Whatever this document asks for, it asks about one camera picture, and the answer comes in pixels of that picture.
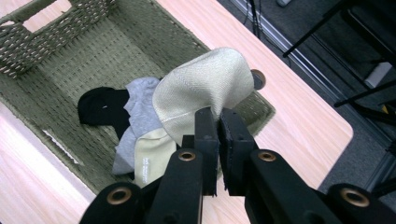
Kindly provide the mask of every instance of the gray cloth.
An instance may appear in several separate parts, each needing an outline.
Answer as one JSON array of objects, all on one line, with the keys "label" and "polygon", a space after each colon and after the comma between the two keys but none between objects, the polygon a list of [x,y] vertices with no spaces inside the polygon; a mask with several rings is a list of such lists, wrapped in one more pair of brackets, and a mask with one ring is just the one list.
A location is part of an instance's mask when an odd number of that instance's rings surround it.
[{"label": "gray cloth", "polygon": [[152,94],[160,80],[156,77],[141,77],[126,86],[130,99],[124,109],[128,111],[131,126],[116,146],[113,174],[123,175],[134,171],[134,147],[136,140],[145,133],[161,128],[152,105]]}]

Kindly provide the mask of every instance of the cream knit fabric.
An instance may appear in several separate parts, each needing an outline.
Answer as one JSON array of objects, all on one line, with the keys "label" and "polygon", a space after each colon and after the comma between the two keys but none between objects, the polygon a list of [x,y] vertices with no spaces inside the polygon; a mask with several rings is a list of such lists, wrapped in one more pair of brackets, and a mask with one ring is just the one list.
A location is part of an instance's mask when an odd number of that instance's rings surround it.
[{"label": "cream knit fabric", "polygon": [[214,49],[171,71],[153,93],[153,106],[166,132],[181,146],[194,134],[195,111],[211,106],[215,119],[254,89],[248,63],[235,49]]}]

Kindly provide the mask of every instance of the green basket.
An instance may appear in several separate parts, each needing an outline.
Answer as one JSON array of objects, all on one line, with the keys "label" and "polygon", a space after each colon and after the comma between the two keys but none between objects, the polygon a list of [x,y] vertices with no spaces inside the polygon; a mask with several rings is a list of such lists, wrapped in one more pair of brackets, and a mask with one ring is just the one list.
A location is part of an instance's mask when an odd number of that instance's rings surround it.
[{"label": "green basket", "polygon": [[[208,52],[149,0],[73,0],[61,17],[31,33],[22,24],[54,0],[35,0],[0,19],[0,101],[62,162],[98,192],[127,175],[111,174],[119,140],[111,127],[82,125],[80,96],[163,77]],[[257,92],[235,109],[252,133],[274,115]]]}]

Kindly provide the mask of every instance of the floor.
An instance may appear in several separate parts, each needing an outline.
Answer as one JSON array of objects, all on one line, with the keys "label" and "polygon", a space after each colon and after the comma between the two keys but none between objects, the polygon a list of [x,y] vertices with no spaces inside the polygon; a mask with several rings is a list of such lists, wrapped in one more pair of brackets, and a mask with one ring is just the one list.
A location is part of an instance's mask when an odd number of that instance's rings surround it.
[{"label": "floor", "polygon": [[[250,8],[250,5],[247,5],[245,0],[219,0],[219,2],[254,32],[251,11],[250,16],[246,16],[246,8]],[[282,37],[289,43],[294,43],[338,1],[291,0],[285,7],[280,7],[276,0],[261,0],[260,2],[256,0],[255,2],[257,17],[272,24]],[[373,62],[380,59],[378,53],[354,33],[339,15],[335,15],[314,34],[314,37],[308,38],[298,48],[298,52],[304,59],[312,63],[308,66],[306,66],[307,63],[301,65],[301,58],[295,58],[293,55],[283,58],[282,54],[288,48],[288,44],[279,45],[271,35],[268,35],[266,27],[260,27],[260,29],[262,30],[260,32],[262,43],[281,58],[329,105],[364,91],[364,87],[350,75],[350,72],[355,73],[360,79],[365,79],[376,67],[376,63]],[[334,54],[342,59],[342,63],[347,68],[336,61],[315,39],[325,43]],[[392,68],[381,84],[396,78],[395,70]],[[394,98],[395,89],[391,88],[366,97],[359,100],[359,103],[380,110],[380,103],[386,102],[391,97]],[[349,105],[334,109],[351,124],[354,137],[319,190],[326,192],[331,185],[337,183],[349,183],[367,189],[375,168],[384,156],[389,158],[385,150],[390,141],[395,139],[395,128],[365,119]],[[381,197],[381,201],[396,211],[396,192]]]}]

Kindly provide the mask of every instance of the gray carpet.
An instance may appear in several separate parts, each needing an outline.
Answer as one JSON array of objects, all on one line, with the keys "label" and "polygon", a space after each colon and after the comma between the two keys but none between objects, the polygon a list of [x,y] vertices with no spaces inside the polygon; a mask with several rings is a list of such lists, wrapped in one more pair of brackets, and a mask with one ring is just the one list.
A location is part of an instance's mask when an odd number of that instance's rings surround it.
[{"label": "gray carpet", "polygon": [[[229,0],[219,0],[219,2],[252,31],[252,23],[247,20],[246,11],[241,11]],[[261,0],[260,3],[256,0],[256,8],[258,11],[260,9],[264,18],[271,22],[290,42],[295,42],[337,2],[338,0],[291,0],[286,7],[280,7],[276,0]],[[339,15],[336,15],[321,27],[315,33],[315,36],[339,55],[343,62],[361,79],[367,77],[375,68],[375,63],[372,63],[372,61],[381,58],[373,48],[342,21]],[[308,38],[298,50],[330,80],[334,87],[342,90],[342,94],[331,95],[323,90],[317,80],[309,76],[292,60],[283,58],[282,50],[272,41],[269,41],[269,38],[264,34],[261,34],[261,41],[329,105],[333,105],[337,99],[343,99],[365,90],[356,78],[350,75],[313,38]],[[395,77],[396,72],[392,68],[383,82]],[[379,104],[387,101],[389,97],[395,98],[395,93],[395,88],[392,88],[359,100],[359,103],[380,110]],[[349,183],[366,189],[375,168],[386,153],[385,150],[390,144],[390,139],[396,139],[394,137],[395,128],[365,119],[349,105],[337,107],[335,110],[352,126],[354,137],[319,187],[319,190],[326,193],[331,185],[338,183]],[[396,192],[380,199],[396,211]]]}]

